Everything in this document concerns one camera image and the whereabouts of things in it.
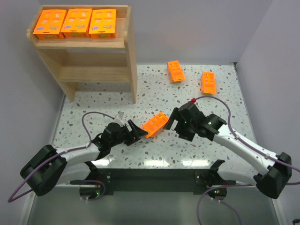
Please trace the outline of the orange sponge box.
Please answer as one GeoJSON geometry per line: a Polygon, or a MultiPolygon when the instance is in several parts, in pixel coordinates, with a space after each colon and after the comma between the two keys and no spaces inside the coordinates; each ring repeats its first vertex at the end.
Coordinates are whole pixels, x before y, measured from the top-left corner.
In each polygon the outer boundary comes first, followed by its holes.
{"type": "Polygon", "coordinates": [[[147,132],[145,137],[154,138],[163,129],[168,120],[169,118],[163,112],[157,113],[141,126],[141,129],[147,132]]]}
{"type": "Polygon", "coordinates": [[[93,39],[116,38],[116,9],[92,11],[89,35],[93,39]]]}
{"type": "Polygon", "coordinates": [[[177,60],[167,63],[167,73],[171,83],[182,82],[185,80],[183,70],[177,60]]]}
{"type": "Polygon", "coordinates": [[[216,94],[216,80],[213,72],[203,72],[200,80],[200,92],[203,94],[216,94]]]}
{"type": "Polygon", "coordinates": [[[69,9],[61,28],[66,38],[89,38],[92,8],[69,9]]]}
{"type": "Polygon", "coordinates": [[[45,9],[34,28],[33,34],[39,40],[64,39],[61,32],[67,11],[65,9],[45,9]]]}

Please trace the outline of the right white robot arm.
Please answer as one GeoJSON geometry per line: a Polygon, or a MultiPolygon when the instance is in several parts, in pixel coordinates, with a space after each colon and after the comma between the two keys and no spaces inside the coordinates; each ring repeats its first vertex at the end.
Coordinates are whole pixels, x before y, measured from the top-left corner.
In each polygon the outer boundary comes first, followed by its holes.
{"type": "Polygon", "coordinates": [[[272,199],[277,199],[288,184],[292,176],[292,159],[288,154],[277,154],[240,136],[229,122],[215,114],[205,116],[191,101],[173,109],[164,129],[171,129],[174,121],[177,121],[174,130],[179,138],[187,141],[192,141],[195,135],[207,138],[231,150],[254,169],[252,172],[217,169],[221,179],[255,185],[272,199]]]}

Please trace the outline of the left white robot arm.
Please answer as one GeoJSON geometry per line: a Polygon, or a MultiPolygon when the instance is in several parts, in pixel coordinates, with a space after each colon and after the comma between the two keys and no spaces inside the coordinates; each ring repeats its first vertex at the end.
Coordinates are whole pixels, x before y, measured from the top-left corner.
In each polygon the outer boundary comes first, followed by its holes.
{"type": "Polygon", "coordinates": [[[57,184],[62,183],[62,175],[69,167],[73,172],[83,167],[83,171],[87,172],[81,177],[84,180],[91,172],[87,162],[102,159],[110,153],[111,148],[119,144],[129,146],[148,134],[132,120],[128,120],[128,124],[122,126],[111,122],[91,142],[73,149],[56,149],[48,144],[23,167],[20,175],[37,196],[49,193],[57,184]]]}

